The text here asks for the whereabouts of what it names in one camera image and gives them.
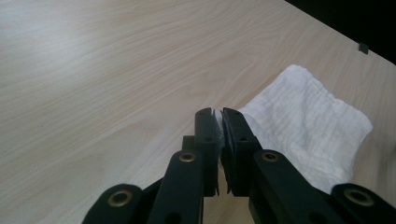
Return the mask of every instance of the wooden table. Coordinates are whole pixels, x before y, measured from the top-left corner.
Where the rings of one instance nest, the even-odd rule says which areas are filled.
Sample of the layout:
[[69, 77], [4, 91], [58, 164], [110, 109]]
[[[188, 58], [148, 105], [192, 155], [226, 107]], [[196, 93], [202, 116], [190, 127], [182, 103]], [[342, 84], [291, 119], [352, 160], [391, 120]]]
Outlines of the wooden table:
[[[293, 63], [371, 120], [352, 181], [395, 206], [396, 66], [287, 2], [2, 1], [0, 223], [80, 223], [105, 189], [147, 187], [197, 110]], [[252, 223], [222, 178], [205, 223]]]

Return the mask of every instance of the metal screw hole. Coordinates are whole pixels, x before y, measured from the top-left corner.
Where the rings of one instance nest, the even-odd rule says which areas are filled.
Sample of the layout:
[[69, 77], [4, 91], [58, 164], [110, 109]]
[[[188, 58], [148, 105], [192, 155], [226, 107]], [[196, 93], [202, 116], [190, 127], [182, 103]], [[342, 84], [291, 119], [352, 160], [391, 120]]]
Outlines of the metal screw hole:
[[180, 156], [178, 157], [181, 161], [184, 162], [190, 162], [190, 161], [195, 161], [196, 156], [193, 153], [190, 152], [184, 152], [181, 153]]
[[110, 195], [107, 202], [112, 207], [122, 207], [132, 200], [133, 194], [127, 189], [122, 189]]
[[265, 152], [262, 153], [262, 159], [265, 161], [278, 161], [279, 157], [274, 153]]
[[359, 189], [345, 189], [344, 195], [353, 203], [356, 203], [361, 206], [373, 206], [374, 201], [372, 197]]

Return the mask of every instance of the dark background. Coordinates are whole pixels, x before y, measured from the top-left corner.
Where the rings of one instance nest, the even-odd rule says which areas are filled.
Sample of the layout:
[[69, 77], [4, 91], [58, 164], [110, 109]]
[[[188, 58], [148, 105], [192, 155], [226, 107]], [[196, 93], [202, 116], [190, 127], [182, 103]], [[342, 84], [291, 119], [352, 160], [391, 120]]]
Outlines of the dark background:
[[396, 7], [392, 0], [286, 1], [396, 64]]

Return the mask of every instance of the white towel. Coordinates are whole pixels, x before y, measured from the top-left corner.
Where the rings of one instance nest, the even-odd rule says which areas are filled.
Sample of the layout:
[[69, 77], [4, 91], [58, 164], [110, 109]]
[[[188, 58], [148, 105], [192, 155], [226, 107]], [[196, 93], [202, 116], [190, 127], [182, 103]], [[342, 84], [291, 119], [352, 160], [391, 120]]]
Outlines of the white towel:
[[363, 113], [335, 99], [298, 65], [239, 111], [264, 149], [284, 154], [312, 186], [327, 193], [350, 181], [355, 154], [373, 129]]

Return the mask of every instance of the folded napkin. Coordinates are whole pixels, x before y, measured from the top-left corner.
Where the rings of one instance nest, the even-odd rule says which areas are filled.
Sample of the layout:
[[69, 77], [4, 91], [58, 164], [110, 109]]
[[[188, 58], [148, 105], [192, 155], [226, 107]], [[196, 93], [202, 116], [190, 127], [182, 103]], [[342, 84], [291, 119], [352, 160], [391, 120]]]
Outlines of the folded napkin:
[[335, 99], [298, 65], [239, 111], [263, 148], [284, 154], [312, 186], [327, 193], [350, 180], [355, 154], [373, 129], [363, 113]]

